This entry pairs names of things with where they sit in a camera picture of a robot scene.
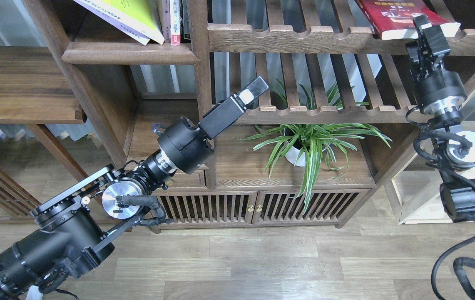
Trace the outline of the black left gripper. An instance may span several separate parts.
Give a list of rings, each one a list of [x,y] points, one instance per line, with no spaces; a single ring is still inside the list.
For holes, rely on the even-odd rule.
[[[159,136],[159,150],[152,154],[152,161],[163,173],[194,172],[214,153],[207,141],[236,122],[247,110],[247,105],[268,90],[269,85],[258,76],[237,94],[209,110],[197,125],[186,117],[180,117],[169,127],[153,125],[152,131]]]

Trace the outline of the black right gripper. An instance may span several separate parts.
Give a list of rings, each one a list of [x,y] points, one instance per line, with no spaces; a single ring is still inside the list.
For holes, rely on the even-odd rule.
[[[445,69],[444,57],[450,47],[439,25],[432,26],[427,15],[413,17],[418,40],[406,45],[414,96],[420,112],[443,115],[460,110],[466,91],[456,72]]]

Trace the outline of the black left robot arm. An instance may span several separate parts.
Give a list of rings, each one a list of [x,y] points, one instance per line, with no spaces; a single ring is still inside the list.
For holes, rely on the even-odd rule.
[[[209,143],[235,123],[269,85],[257,77],[220,101],[195,125],[186,117],[154,125],[159,149],[131,171],[108,165],[31,211],[39,228],[0,253],[0,300],[17,300],[35,285],[59,291],[114,251],[113,240],[132,226],[169,224],[152,192],[166,189],[176,171],[192,173],[214,153]]]

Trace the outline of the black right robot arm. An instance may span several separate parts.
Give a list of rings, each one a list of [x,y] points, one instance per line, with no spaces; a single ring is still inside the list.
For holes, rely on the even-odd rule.
[[[413,142],[414,150],[426,164],[439,171],[443,180],[440,197],[443,208],[453,222],[475,222],[475,132],[464,130],[460,111],[466,92],[457,73],[445,69],[443,58],[450,53],[439,25],[432,25],[426,15],[413,19],[418,40],[406,45],[410,73],[414,81],[416,108],[432,118],[425,125],[413,122],[421,133]],[[446,250],[435,262],[431,286],[440,300],[436,285],[439,266],[461,247],[475,242],[475,236]],[[475,268],[475,259],[458,257],[453,268],[466,295],[475,300],[475,289],[464,267]]]

